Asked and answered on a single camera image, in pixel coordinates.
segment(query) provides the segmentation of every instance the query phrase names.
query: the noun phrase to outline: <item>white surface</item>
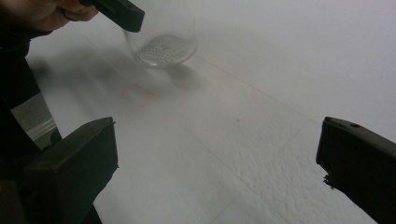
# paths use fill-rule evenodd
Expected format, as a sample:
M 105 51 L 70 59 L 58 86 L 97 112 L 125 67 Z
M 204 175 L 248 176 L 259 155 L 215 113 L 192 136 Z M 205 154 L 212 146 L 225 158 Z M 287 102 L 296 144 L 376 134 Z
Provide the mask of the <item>white surface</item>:
M 325 116 L 396 140 L 392 1 L 194 1 L 199 49 L 181 66 L 131 63 L 103 16 L 33 41 L 63 136 L 111 116 L 120 169 L 104 223 L 374 223 L 322 183 Z

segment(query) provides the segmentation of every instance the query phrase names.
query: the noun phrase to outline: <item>hand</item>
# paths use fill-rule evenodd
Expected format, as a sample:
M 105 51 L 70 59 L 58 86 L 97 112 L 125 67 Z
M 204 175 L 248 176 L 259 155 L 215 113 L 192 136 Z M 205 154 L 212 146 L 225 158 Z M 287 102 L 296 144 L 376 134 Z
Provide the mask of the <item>hand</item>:
M 98 13 L 78 0 L 0 0 L 0 9 L 0 14 L 7 14 L 7 23 L 41 31 L 59 29 L 70 20 L 89 21 Z

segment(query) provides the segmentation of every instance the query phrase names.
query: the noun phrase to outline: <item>glass jar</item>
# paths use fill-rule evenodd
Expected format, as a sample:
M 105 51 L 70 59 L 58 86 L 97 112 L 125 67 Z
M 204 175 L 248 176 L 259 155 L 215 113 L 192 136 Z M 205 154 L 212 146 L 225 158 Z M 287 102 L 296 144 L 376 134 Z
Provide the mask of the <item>glass jar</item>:
M 132 0 L 146 12 L 139 33 L 123 31 L 134 61 L 164 68 L 188 60 L 197 49 L 191 0 Z

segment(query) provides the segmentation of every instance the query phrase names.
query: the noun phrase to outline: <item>black tool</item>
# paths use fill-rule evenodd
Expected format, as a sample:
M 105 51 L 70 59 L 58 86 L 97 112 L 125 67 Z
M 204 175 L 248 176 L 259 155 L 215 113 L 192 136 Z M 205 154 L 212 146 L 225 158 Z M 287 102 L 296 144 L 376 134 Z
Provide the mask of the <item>black tool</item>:
M 396 144 L 358 124 L 323 121 L 317 163 L 325 183 L 378 223 L 396 223 Z
M 145 11 L 128 0 L 80 0 L 83 6 L 94 5 L 122 29 L 138 33 L 142 27 Z

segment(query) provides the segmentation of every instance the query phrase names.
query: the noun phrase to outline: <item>black object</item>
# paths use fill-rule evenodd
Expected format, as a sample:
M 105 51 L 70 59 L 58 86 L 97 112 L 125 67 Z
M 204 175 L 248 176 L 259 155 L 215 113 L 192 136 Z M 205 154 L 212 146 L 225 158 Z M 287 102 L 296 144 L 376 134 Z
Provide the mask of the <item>black object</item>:
M 122 29 L 137 33 L 140 31 L 145 12 L 128 0 L 80 0 L 83 6 L 94 5 Z
M 0 223 L 100 223 L 92 203 L 117 168 L 113 119 L 89 122 L 45 152 L 3 165 Z M 3 207 L 15 216 L 1 216 Z
M 396 144 L 358 124 L 323 121 L 317 164 L 339 189 L 378 223 L 396 223 Z

